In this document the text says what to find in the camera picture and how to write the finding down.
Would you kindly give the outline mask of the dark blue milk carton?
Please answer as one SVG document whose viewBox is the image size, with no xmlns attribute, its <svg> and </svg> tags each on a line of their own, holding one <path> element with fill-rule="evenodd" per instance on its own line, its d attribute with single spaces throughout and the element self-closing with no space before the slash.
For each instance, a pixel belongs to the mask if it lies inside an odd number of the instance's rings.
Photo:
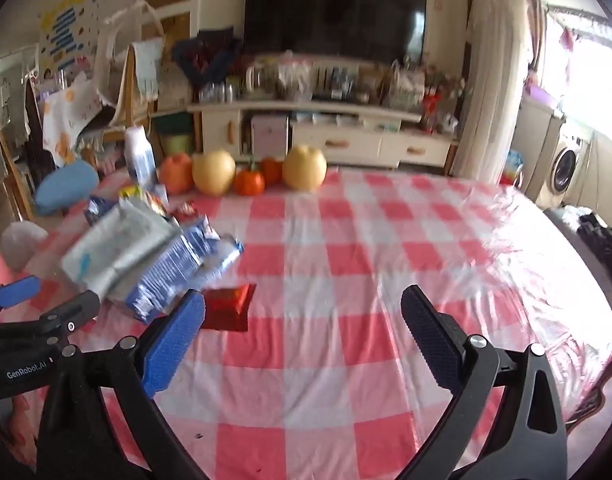
<svg viewBox="0 0 612 480">
<path fill-rule="evenodd" d="M 120 278 L 108 300 L 149 324 L 169 312 L 178 296 L 220 280 L 243 252 L 240 240 L 219 234 L 206 217 L 199 218 Z"/>
</svg>

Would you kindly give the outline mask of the yellow green snack bag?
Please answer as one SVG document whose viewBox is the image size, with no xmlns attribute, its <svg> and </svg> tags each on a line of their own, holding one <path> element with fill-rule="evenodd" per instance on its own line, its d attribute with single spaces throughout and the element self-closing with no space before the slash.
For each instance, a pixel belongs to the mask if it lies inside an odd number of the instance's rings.
<svg viewBox="0 0 612 480">
<path fill-rule="evenodd" d="M 118 192 L 118 198 L 120 200 L 130 200 L 131 203 L 146 207 L 160 216 L 167 216 L 167 206 L 164 202 L 155 193 L 141 188 L 139 185 L 124 186 Z"/>
</svg>

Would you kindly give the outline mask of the red foil wrapper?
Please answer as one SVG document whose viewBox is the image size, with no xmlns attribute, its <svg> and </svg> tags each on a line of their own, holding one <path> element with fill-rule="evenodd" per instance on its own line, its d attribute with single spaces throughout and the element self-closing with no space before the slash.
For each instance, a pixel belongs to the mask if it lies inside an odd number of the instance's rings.
<svg viewBox="0 0 612 480">
<path fill-rule="evenodd" d="M 206 289 L 204 330 L 244 333 L 248 330 L 248 309 L 256 290 L 255 284 L 234 288 Z"/>
</svg>

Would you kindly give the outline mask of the white cushioned stool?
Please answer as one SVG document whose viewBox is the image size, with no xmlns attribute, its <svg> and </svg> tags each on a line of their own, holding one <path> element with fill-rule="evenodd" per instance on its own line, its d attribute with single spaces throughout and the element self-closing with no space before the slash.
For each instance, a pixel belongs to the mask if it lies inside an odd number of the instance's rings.
<svg viewBox="0 0 612 480">
<path fill-rule="evenodd" d="M 0 254 L 12 271 L 21 271 L 47 236 L 48 232 L 34 222 L 13 222 L 1 234 Z"/>
</svg>

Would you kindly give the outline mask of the blue cushioned stool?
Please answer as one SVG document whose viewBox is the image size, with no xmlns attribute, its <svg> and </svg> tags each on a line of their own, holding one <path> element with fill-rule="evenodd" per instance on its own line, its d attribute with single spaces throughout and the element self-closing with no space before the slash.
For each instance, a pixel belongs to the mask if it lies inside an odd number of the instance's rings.
<svg viewBox="0 0 612 480">
<path fill-rule="evenodd" d="M 99 182 L 97 170 L 83 160 L 54 170 L 36 189 L 34 203 L 37 214 L 48 216 L 71 208 L 88 197 Z"/>
</svg>

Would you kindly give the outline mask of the white plastic milk bottle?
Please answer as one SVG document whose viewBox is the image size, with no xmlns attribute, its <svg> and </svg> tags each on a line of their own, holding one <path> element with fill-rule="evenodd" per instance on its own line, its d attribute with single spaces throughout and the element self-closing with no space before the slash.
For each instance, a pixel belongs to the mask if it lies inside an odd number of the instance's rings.
<svg viewBox="0 0 612 480">
<path fill-rule="evenodd" d="M 156 183 L 156 164 L 152 145 L 143 126 L 126 130 L 124 156 L 131 181 L 141 188 L 152 188 Z"/>
</svg>

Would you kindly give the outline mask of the red apple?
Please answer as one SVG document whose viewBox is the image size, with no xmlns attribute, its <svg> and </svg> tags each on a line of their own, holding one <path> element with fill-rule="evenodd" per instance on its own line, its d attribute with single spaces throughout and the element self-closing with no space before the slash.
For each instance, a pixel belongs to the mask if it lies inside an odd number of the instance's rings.
<svg viewBox="0 0 612 480">
<path fill-rule="evenodd" d="M 191 157 L 185 153 L 166 157 L 158 168 L 158 180 L 169 195 L 190 192 L 194 185 Z"/>
</svg>

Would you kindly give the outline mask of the red white checkered tablecloth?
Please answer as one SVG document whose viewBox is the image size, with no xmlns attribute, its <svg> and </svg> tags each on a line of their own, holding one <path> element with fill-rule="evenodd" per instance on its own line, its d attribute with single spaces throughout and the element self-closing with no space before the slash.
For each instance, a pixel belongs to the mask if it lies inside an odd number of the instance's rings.
<svg viewBox="0 0 612 480">
<path fill-rule="evenodd" d="M 244 333 L 202 330 L 156 402 L 213 479 L 391 479 L 446 408 L 400 311 L 417 285 L 466 333 L 545 348 L 565 414 L 612 360 L 612 309 L 508 186 L 330 171 L 313 193 L 189 200 L 244 252 Z"/>
</svg>

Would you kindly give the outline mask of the green waste bin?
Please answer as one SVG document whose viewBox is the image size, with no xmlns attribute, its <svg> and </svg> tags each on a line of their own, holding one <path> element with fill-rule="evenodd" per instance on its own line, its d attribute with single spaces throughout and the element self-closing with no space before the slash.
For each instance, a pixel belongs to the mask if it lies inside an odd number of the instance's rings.
<svg viewBox="0 0 612 480">
<path fill-rule="evenodd" d="M 192 155 L 194 152 L 194 136 L 192 133 L 162 133 L 159 136 L 166 157 L 179 154 Z"/>
</svg>

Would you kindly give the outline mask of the yellow pear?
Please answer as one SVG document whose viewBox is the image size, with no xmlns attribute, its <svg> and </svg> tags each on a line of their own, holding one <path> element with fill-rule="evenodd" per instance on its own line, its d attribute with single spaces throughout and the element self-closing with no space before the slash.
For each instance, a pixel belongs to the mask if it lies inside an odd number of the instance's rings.
<svg viewBox="0 0 612 480">
<path fill-rule="evenodd" d="M 208 196 L 222 196 L 232 185 L 236 164 L 224 150 L 192 155 L 192 177 L 199 192 Z"/>
<path fill-rule="evenodd" d="M 326 175 L 327 160 L 322 151 L 309 145 L 294 145 L 282 165 L 284 183 L 296 191 L 316 190 Z"/>
</svg>

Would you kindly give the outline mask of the orange tangerine with leaf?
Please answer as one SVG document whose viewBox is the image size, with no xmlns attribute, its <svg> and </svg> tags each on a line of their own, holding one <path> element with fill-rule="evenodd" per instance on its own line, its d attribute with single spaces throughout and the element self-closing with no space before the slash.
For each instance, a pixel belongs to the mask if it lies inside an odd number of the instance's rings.
<svg viewBox="0 0 612 480">
<path fill-rule="evenodd" d="M 257 196 L 263 194 L 266 180 L 255 162 L 237 170 L 233 180 L 233 191 L 240 196 Z"/>
</svg>

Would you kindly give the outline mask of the pink storage box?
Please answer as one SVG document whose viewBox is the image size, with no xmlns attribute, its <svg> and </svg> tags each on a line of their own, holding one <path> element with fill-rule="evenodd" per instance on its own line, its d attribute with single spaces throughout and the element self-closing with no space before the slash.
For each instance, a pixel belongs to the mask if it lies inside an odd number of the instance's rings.
<svg viewBox="0 0 612 480">
<path fill-rule="evenodd" d="M 289 150 L 289 118 L 261 114 L 251 118 L 251 151 L 256 158 L 283 158 Z"/>
</svg>

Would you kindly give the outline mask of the dark flower bouquet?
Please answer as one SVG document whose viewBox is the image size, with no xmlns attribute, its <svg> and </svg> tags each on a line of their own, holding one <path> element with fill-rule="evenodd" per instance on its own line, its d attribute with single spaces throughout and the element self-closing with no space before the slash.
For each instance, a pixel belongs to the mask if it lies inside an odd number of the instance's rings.
<svg viewBox="0 0 612 480">
<path fill-rule="evenodd" d="M 171 49 L 171 58 L 192 90 L 199 92 L 207 84 L 225 81 L 240 47 L 241 39 L 234 35 L 233 27 L 201 29 L 194 37 L 177 41 Z"/>
</svg>

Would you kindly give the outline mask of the cream tv cabinet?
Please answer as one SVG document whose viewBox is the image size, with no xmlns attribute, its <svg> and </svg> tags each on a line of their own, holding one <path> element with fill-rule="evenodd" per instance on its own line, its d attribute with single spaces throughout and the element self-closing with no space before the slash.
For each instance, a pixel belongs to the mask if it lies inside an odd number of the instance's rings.
<svg viewBox="0 0 612 480">
<path fill-rule="evenodd" d="M 237 162 L 263 159 L 251 151 L 251 118 L 261 114 L 286 115 L 289 150 L 298 144 L 319 148 L 330 165 L 396 169 L 405 164 L 447 172 L 458 147 L 452 134 L 415 128 L 419 116 L 379 106 L 242 100 L 193 104 L 187 111 L 197 149 L 224 150 Z"/>
</svg>

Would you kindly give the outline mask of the black flat television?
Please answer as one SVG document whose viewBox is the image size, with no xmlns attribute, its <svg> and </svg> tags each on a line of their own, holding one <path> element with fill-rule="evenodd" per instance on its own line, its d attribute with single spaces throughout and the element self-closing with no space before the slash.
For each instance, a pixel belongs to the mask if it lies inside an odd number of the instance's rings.
<svg viewBox="0 0 612 480">
<path fill-rule="evenodd" d="M 386 65 L 420 62 L 426 0 L 245 0 L 244 46 Z"/>
</svg>

